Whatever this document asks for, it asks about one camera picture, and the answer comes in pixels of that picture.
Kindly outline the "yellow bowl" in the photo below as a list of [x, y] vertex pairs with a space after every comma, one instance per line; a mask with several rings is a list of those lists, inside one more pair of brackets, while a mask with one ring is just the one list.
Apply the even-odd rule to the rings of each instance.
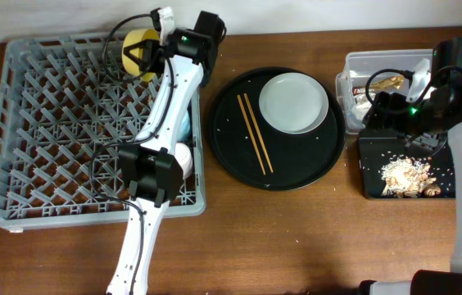
[[130, 31], [123, 42], [122, 64], [134, 77], [149, 82], [163, 72], [164, 62], [158, 50], [161, 48], [159, 34], [154, 29]]

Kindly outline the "gold snack wrapper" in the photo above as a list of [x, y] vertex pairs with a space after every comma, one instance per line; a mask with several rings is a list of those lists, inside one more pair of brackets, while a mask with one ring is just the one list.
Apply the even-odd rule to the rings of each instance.
[[[399, 89], [404, 83], [405, 78], [402, 76], [393, 76], [369, 85], [370, 92], [379, 92], [386, 89]], [[365, 94], [365, 86], [356, 86], [352, 89], [353, 95]]]

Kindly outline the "white tissue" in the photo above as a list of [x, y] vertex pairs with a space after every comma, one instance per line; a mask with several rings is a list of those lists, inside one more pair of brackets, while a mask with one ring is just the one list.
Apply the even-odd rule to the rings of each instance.
[[351, 122], [357, 129], [363, 129], [365, 127], [363, 119], [371, 107], [372, 103], [367, 99], [365, 94], [361, 93], [354, 96], [354, 103], [348, 111]]

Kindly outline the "food scraps pile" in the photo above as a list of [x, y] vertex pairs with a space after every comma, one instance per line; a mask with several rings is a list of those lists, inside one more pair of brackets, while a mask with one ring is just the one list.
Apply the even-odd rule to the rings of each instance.
[[405, 157], [390, 161], [380, 170], [383, 197], [436, 197], [442, 189], [427, 162]]

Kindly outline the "blue plastic cup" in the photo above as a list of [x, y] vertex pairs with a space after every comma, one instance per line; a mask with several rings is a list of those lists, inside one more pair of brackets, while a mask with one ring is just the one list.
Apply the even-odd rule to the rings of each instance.
[[178, 141], [187, 142], [192, 136], [192, 126], [191, 118], [189, 112], [187, 111], [181, 121], [179, 132], [178, 132]]

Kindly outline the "wooden chopstick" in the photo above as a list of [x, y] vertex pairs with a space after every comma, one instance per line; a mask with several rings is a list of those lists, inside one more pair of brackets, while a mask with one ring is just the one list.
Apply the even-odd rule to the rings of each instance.
[[257, 137], [258, 137], [258, 139], [259, 139], [259, 141], [260, 141], [260, 146], [261, 146], [262, 151], [263, 151], [263, 153], [264, 153], [264, 155], [265, 155], [265, 159], [266, 159], [266, 161], [267, 161], [267, 165], [268, 165], [268, 167], [269, 167], [269, 171], [273, 174], [273, 173], [274, 173], [274, 169], [273, 169], [273, 166], [272, 166], [271, 161], [270, 161], [269, 153], [267, 152], [264, 139], [263, 139], [263, 137], [262, 137], [260, 128], [259, 128], [259, 126], [258, 126], [258, 124], [257, 124], [255, 112], [252, 110], [251, 103], [250, 103], [249, 97], [247, 96], [247, 93], [244, 93], [244, 98], [245, 98], [245, 101], [246, 101], [246, 104], [247, 104], [247, 108], [248, 108], [248, 110], [249, 110], [249, 113], [250, 113], [250, 116], [251, 116], [253, 125], [254, 125], [254, 127], [255, 127], [255, 130], [256, 130], [256, 133], [257, 133]]
[[263, 161], [261, 160], [260, 152], [259, 152], [259, 149], [257, 147], [255, 137], [254, 137], [254, 135], [252, 133], [251, 125], [250, 125], [250, 122], [248, 120], [248, 116], [247, 116], [247, 113], [246, 113], [246, 110], [245, 110], [245, 107], [244, 107], [244, 103], [242, 102], [242, 98], [241, 98], [241, 96], [239, 94], [237, 95], [237, 100], [238, 100], [238, 104], [239, 104], [241, 112], [242, 112], [243, 119], [244, 119], [246, 127], [247, 127], [247, 131], [249, 133], [249, 137], [250, 137], [251, 142], [252, 142], [252, 146], [254, 148], [257, 160], [259, 162], [260, 169], [262, 171], [262, 174], [266, 175], [265, 167], [264, 167]]

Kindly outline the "grey round plate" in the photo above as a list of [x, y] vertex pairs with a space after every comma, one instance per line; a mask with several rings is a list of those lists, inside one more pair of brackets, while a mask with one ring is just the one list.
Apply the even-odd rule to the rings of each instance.
[[305, 134], [325, 120], [329, 102], [324, 87], [309, 75], [288, 72], [270, 79], [260, 91], [264, 120], [285, 134]]

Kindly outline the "pink plastic cup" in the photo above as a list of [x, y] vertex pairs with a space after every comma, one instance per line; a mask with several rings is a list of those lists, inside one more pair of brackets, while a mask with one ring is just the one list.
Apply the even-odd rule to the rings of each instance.
[[193, 155], [190, 148], [185, 143], [176, 143], [174, 158], [182, 168], [183, 179], [187, 179], [193, 172]]

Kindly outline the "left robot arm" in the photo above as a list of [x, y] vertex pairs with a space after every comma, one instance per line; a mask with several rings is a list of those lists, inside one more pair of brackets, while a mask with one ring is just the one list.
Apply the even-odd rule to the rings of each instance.
[[195, 26], [179, 28], [169, 7], [148, 13], [153, 27], [130, 31], [122, 47], [129, 80], [161, 76], [149, 117], [134, 140], [117, 143], [122, 180], [129, 194], [128, 226], [109, 294], [145, 294], [150, 260], [165, 212], [183, 184], [175, 157], [182, 120], [192, 96], [208, 84], [227, 33], [216, 14], [200, 12]]

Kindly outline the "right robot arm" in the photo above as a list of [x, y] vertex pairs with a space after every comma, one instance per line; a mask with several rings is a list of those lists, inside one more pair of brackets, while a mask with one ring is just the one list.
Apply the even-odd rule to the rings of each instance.
[[455, 169], [456, 238], [448, 272], [419, 270], [409, 281], [360, 283], [359, 294], [462, 294], [462, 38], [434, 49], [428, 82], [420, 93], [401, 98], [401, 108], [371, 98], [372, 112], [383, 125], [406, 134], [443, 133]]

